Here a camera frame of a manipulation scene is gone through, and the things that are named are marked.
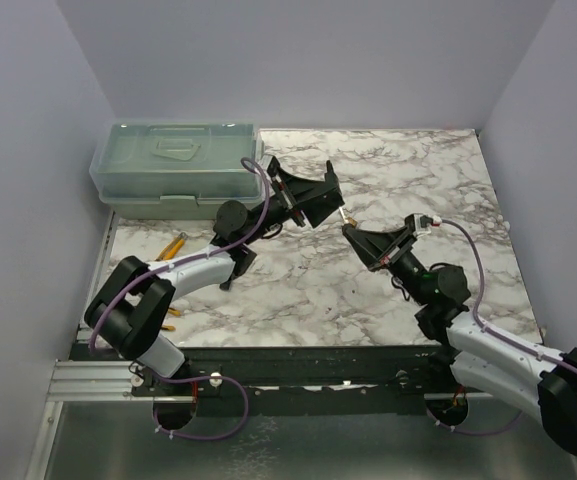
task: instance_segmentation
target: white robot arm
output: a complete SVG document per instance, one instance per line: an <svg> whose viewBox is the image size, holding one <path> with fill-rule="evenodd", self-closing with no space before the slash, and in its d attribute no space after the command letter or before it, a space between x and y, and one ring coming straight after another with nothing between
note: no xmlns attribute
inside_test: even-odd
<svg viewBox="0 0 577 480"><path fill-rule="evenodd" d="M99 335L123 358L161 377L174 376L185 357L160 333L170 303L208 285L229 289L256 257L248 245L274 236L288 220L301 227L307 221L315 228L344 204L330 162L323 181L295 177L275 157L268 163L271 181L264 179L264 203L252 210L235 200L224 203L217 212L215 236L201 252L168 262L145 263L134 256L119 262L84 314L84 321L93 328L91 351ZM259 164L255 168L263 173ZM136 305L125 299L128 293L141 296Z"/></svg>
<svg viewBox="0 0 577 480"><path fill-rule="evenodd" d="M387 269L393 286L422 307L415 318L426 337L442 344L435 364L446 376L522 410L577 455L577 348L563 353L481 320L484 283L477 248L460 225L444 223L466 235L478 262L480 288L472 311L464 305L470 291L461 267L441 263L426 269L411 252L419 236L441 224L438 217L411 215L392 232L360 230L346 221L342 233L370 271Z"/></svg>

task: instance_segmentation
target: gray wall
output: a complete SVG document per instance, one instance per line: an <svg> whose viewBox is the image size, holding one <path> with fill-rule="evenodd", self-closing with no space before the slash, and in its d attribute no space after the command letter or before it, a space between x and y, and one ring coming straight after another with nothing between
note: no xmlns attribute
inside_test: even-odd
<svg viewBox="0 0 577 480"><path fill-rule="evenodd" d="M482 127L552 0L57 0L119 116Z"/></svg>
<svg viewBox="0 0 577 480"><path fill-rule="evenodd" d="M106 215L87 167L111 118L51 0L0 0L0 480L23 478Z"/></svg>
<svg viewBox="0 0 577 480"><path fill-rule="evenodd" d="M548 341L577 345L577 0L559 0L482 134Z"/></svg>

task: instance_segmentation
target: purple cable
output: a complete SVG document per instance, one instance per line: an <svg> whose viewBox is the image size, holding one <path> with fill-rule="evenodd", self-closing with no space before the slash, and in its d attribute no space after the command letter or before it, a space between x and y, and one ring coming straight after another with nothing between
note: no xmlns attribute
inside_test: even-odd
<svg viewBox="0 0 577 480"><path fill-rule="evenodd" d="M179 437L179 438L185 438L186 440L196 440L196 441L200 441L200 442L217 442L219 440L225 440L226 438L232 437L235 433L237 433L239 430L241 430L242 427L246 424L246 420L248 420L248 408L249 408L248 395L246 395L246 390L244 389L243 385L241 383L239 383L237 380L235 380L234 378L205 376L205 377L193 377L193 378L182 378L182 379L170 379L170 378L161 377L154 372L153 372L153 374L155 374L157 376L157 378L159 380L161 380L162 382L174 383L177 385L183 384L183 383L202 382L205 380L222 379L222 380L225 380L227 382L232 383L235 387L237 387L239 389L239 391L241 392L241 396L244 399L244 412L241 415L241 420L239 420L239 423L237 423L237 425L235 425L232 429L228 430L226 433L222 433L220 435L202 436L202 435L193 435L190 433L182 433L179 430L166 430L159 423L158 412L157 412L157 410L155 410L153 412L153 420L155 421L155 424L157 425L158 430L156 430L156 431L162 431L164 433L167 433L168 435L173 435L173 436Z"/></svg>
<svg viewBox="0 0 577 480"><path fill-rule="evenodd" d="M250 168L247 165L247 163L250 163L254 168ZM242 238L240 238L236 242L231 243L230 245L227 245L227 246L222 247L222 248L218 248L217 250L214 250L214 251L209 252L209 253L198 253L197 255L192 255L190 257L180 258L176 261L173 261L171 263L167 263L165 265L162 265L161 267L155 268L154 270L148 270L146 273L139 275L137 278L135 278L132 282L130 282L128 285L126 285L117 294L117 296L115 298L112 299L112 301L108 304L106 309L102 312L101 316L99 317L99 320L97 320L97 323L95 324L95 328L92 329L90 339L88 340L88 349L90 350L91 354L94 355L97 352L97 348L95 347L95 342L97 341L97 337L99 336L99 332L101 331L101 328L103 327L104 323L106 322L108 315L110 315L110 312L112 312L113 309L117 306L117 304L124 299L124 297L128 294L128 292L130 292L130 290L135 288L137 285L139 285L141 282L143 282L147 278L150 278L154 275L158 275L160 273L163 273L167 270L170 270L171 268L178 267L178 266L184 265L186 263L194 262L195 260L200 260L202 258L207 258L211 255L217 255L218 253L227 252L228 250L230 250L232 248L238 247L239 245L244 244L250 237L252 237L254 235L254 233L257 230L259 230L259 227L261 227L261 224L263 223L264 219L266 218L266 213L268 212L268 205L270 204L270 182L268 181L268 178L266 178L266 174L265 174L263 168L261 167L261 165L259 165L254 160L251 160L250 158L244 157L241 159L241 165L246 170L248 170L249 172L259 175L261 177L261 183L264 186L264 194L265 194L264 195L265 196L264 206L263 206L263 209L261 211L261 215L259 216L259 220L257 220L257 223L252 228L252 230L250 230L250 232L248 232L246 235L244 235Z"/></svg>
<svg viewBox="0 0 577 480"><path fill-rule="evenodd" d="M477 294L475 304L472 307L472 316L475 319L475 322L477 323L477 325L479 325L480 328L484 329L484 331L486 331L487 333L489 333L490 335L492 335L496 339L501 340L502 342L507 343L511 347L515 347L517 350L520 350L520 351L522 351L528 355L531 355L531 356L539 359L540 358L539 352L515 341L512 338L505 336L503 333L495 330L491 325L487 324L481 318L479 318L479 305L481 305L481 301L484 298L484 284L485 284L485 282L484 282L484 267L483 267L483 264L481 262L481 257L479 256L479 250L477 250L477 245L475 245L475 241L472 239L472 237L470 236L470 234L466 231L466 229L464 227L462 227L461 225L459 225L456 222L453 222L452 220L442 220L442 222L445 223L446 225L450 225L452 227L455 227L456 229L461 231L461 233L463 233L464 236L466 237L466 240L468 240L468 243L470 244L470 248L472 248L472 252L475 255L475 260L477 261L477 269L479 270L479 293ZM560 358L554 358L554 357L551 357L550 355L541 355L541 358L548 361L548 362L554 363L558 367L564 368L564 369L568 370L569 372L572 372L575 375L577 375L577 367L574 367L574 366L564 362Z"/></svg>
<svg viewBox="0 0 577 480"><path fill-rule="evenodd" d="M517 422L519 421L519 419L521 418L522 414L521 411L517 413L517 415L515 415L513 417L512 420L510 420L510 422L508 422L506 425L504 425L503 427L497 429L497 430L491 430L488 432L476 432L474 430L457 430L454 427L451 427L450 425L447 425L445 423L440 422L439 420L437 420L437 418L432 414L432 412L428 409L426 409L426 414L435 421L435 424L438 427L442 427L446 430L450 430L451 433L456 433L458 435L466 435L468 437L492 437L493 435L501 435L502 433L506 433L508 430L510 430L511 428L513 428Z"/></svg>

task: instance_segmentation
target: purple wire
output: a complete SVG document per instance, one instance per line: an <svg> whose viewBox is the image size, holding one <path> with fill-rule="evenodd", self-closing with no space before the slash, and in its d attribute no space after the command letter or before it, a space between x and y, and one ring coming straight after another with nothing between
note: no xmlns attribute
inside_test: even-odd
<svg viewBox="0 0 577 480"><path fill-rule="evenodd" d="M564 362L560 358L551 357L550 355L541 355L540 356L539 352L537 350L533 350L532 348L527 347L527 346L523 345L522 343L519 343L519 342L515 341L514 339L507 337L503 333L494 329L491 325L484 322L481 318L479 318L479 305L481 305L481 301L484 298L484 285L485 285L484 267L483 267L483 263L481 261L481 257L479 256L479 250L477 250L477 245L475 245L475 241L473 240L473 238L470 236L470 234L466 231L466 229L464 227L459 225L457 222L453 222L452 220L442 220L442 222L445 223L446 225L450 225L452 227L455 227L456 229L461 231L461 233L463 233L464 236L466 237L466 240L468 240L468 243L470 244L470 248L472 248L472 252L475 255L475 260L477 261L477 269L479 270L479 293L477 294L475 304L472 307L472 316L475 319L475 322L477 323L477 325L480 328L484 329L484 331L486 331L487 333L489 333L490 335L495 337L496 339L501 340L502 342L505 342L512 347L515 347L517 350L520 350L520 351L522 351L528 355L531 355L537 359L542 358L543 360L554 363L558 367L564 368L564 369L568 370L569 372L572 372L575 375L577 375L577 367L574 367L574 366Z"/></svg>
<svg viewBox="0 0 577 480"><path fill-rule="evenodd" d="M173 435L175 437L185 438L186 440L196 440L196 441L200 441L200 442L217 442L219 440L225 440L227 438L232 437L235 433L237 433L239 430L241 430L243 428L243 426L246 424L246 421L248 420L248 410L249 410L248 395L246 395L246 390L244 389L243 385L241 383L239 383L237 380L235 380L234 378L217 377L217 376L214 376L214 377L213 376L204 376L204 377L193 377L193 378L182 378L182 379L170 379L170 378L165 378L165 377L162 377L160 375L157 375L154 372L153 372L153 374L162 382L172 383L172 384L177 384L177 385L184 384L184 383L202 382L205 380L216 380L216 379L225 380L229 383L232 383L235 387L237 387L239 389L239 391L241 392L241 396L244 399L244 412L241 415L241 420L239 420L239 423L237 423L237 425L235 425L233 428L228 430L226 433L222 433L220 435L202 436L202 435L193 435L190 433L183 433L183 432L180 432L179 430L166 430L159 423L158 412L155 409L155 411L153 412L153 420L155 421L155 424L157 424L157 428L159 429L159 431L167 433L168 435Z"/></svg>
<svg viewBox="0 0 577 480"><path fill-rule="evenodd" d="M504 425L503 427L497 429L497 430L491 430L491 431L487 431L487 432L477 432L474 430L461 430L461 429L456 429L454 427L451 427L450 425L447 425L445 423L442 423L441 421L437 420L437 417L435 417L432 412L428 409L426 409L426 414L435 421L435 424L441 428L444 428L446 430L450 430L451 433L456 433L458 435L466 435L467 437L492 437L494 435L501 435L502 433L506 433L508 430L512 429L517 422L519 422L519 419L522 417L522 413L521 411L519 411L517 413L517 415L515 415L513 417L512 420L510 420L510 422L508 422L506 425Z"/></svg>
<svg viewBox="0 0 577 480"><path fill-rule="evenodd" d="M253 168L250 168L247 165L247 163L250 163L253 166ZM227 252L228 250L230 250L232 248L235 248L235 247L238 247L239 245L244 244L250 237L252 237L254 235L254 233L257 230L259 230L259 228L261 227L261 224L263 223L264 219L266 218L266 213L268 212L268 205L270 204L270 182L269 182L268 178L266 178L266 174L265 174L262 166L259 165L254 160L251 160L250 158L244 157L241 159L241 165L246 170L248 170L249 172L259 175L261 177L261 183L264 186L264 194L265 194L264 195L265 196L264 206L263 206L263 209L261 211L261 215L259 216L259 220L257 220L257 223L252 228L252 230L250 230L250 232L248 232L246 235L244 235L242 238L240 238L236 242L231 243L230 245L226 245L225 247L218 248L217 250L214 250L214 251L209 252L209 253L198 253L197 255L192 255L190 257L180 258L180 259L175 260L171 263L167 263L165 265L162 265L161 267L155 268L154 270L148 270L146 273L139 275L137 278L135 278L132 282L130 282L128 285L126 285L117 294L117 296L115 298L112 299L112 301L108 304L106 309L102 312L101 316L99 317L99 320L97 320L95 327L92 329L90 339L88 340L88 349L90 350L91 354L94 355L97 352L97 348L95 347L95 342L97 341L97 337L99 336L99 332L101 331L101 328L103 327L108 316L110 315L110 312L112 312L113 309L117 306L117 304L124 299L124 297L128 294L128 292L130 292L133 288L135 288L141 282L143 282L147 278L150 278L154 275L158 275L158 274L163 273L167 270L170 270L171 268L178 267L178 266L184 265L186 263L194 262L195 260L200 260L202 258L207 258L207 257L210 257L212 255L217 255L218 253Z"/></svg>

